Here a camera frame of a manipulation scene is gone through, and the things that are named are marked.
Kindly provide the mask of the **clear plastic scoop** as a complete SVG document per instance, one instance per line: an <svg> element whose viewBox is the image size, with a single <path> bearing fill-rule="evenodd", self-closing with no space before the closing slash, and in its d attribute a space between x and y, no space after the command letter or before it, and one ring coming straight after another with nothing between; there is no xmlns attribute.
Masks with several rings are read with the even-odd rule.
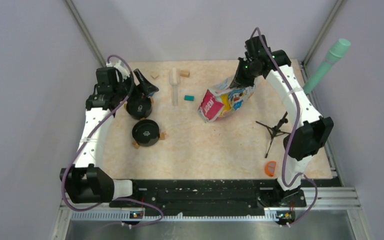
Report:
<svg viewBox="0 0 384 240"><path fill-rule="evenodd" d="M178 68L173 67L169 71L169 84L171 86L171 100L173 106L178 106L178 86L181 81L180 71Z"/></svg>

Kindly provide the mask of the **pet food bag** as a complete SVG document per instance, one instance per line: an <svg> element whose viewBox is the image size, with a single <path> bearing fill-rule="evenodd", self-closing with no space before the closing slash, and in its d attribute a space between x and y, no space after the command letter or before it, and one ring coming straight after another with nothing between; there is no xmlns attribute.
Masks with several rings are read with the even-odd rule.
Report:
<svg viewBox="0 0 384 240"><path fill-rule="evenodd" d="M256 86L261 82L254 79L253 86L231 86L234 77L230 76L223 82L208 88L197 109L199 116L207 123L232 115L240 109L254 94Z"/></svg>

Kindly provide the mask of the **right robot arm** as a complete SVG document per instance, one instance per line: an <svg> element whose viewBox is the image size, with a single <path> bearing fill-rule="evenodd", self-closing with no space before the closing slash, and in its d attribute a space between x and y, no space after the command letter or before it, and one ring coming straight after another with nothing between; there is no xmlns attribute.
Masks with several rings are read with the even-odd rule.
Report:
<svg viewBox="0 0 384 240"><path fill-rule="evenodd" d="M283 50L271 51L262 34L248 39L245 49L233 82L240 87L250 87L256 78L263 77L274 88L286 116L293 122L290 134L283 141L281 175L273 192L274 202L287 206L300 189L309 162L324 147L334 122L331 117L323 117L309 101Z"/></svg>

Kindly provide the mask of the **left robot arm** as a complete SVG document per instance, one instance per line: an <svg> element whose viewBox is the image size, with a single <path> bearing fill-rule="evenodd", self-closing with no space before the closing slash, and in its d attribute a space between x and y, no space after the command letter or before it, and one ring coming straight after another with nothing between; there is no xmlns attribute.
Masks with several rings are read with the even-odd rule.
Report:
<svg viewBox="0 0 384 240"><path fill-rule="evenodd" d="M134 207L141 194L133 188L133 182L114 180L101 169L105 142L122 106L133 119L148 123L152 95L159 88L139 69L107 66L97 68L95 75L97 83L85 102L85 123L75 159L60 172L62 193L76 204L109 203L121 198L127 206Z"/></svg>

